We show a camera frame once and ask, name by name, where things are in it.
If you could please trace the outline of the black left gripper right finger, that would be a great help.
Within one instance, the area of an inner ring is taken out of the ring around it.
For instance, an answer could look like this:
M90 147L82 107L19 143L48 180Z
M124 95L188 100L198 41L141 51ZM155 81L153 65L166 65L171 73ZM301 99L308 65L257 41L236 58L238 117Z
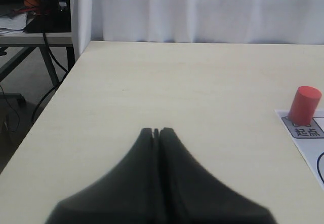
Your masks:
M172 128L159 133L158 157L169 223L276 223L266 207L207 171Z

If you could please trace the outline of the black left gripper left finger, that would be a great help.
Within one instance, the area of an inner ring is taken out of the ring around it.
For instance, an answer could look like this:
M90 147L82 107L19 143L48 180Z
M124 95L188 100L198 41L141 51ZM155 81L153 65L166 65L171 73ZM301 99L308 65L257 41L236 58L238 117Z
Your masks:
M159 223L156 155L150 128L101 179L60 201L47 223Z

